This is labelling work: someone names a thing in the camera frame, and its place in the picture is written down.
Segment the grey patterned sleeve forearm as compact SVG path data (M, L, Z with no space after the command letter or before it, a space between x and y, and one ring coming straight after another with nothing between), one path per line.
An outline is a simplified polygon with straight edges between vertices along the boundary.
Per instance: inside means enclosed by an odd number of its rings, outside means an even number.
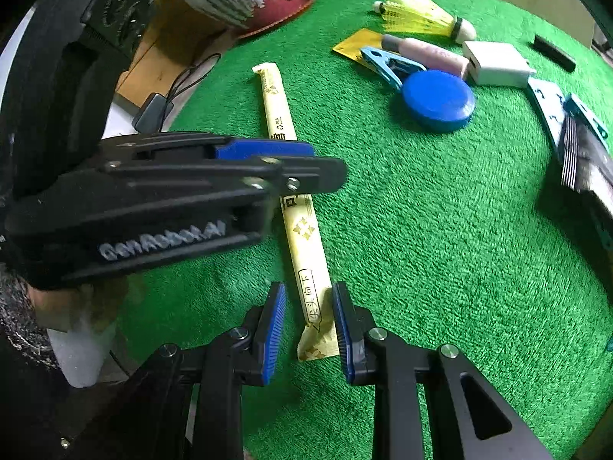
M9 343L29 361L48 369L59 369L47 330L38 325L27 284L1 265L1 327Z

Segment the person's left hand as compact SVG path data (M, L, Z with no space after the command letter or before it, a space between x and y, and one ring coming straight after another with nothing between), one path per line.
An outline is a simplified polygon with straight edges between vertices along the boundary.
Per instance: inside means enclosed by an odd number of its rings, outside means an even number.
M82 324L102 332L116 320L128 292L126 277L57 291L27 286L38 324L62 332L76 330Z

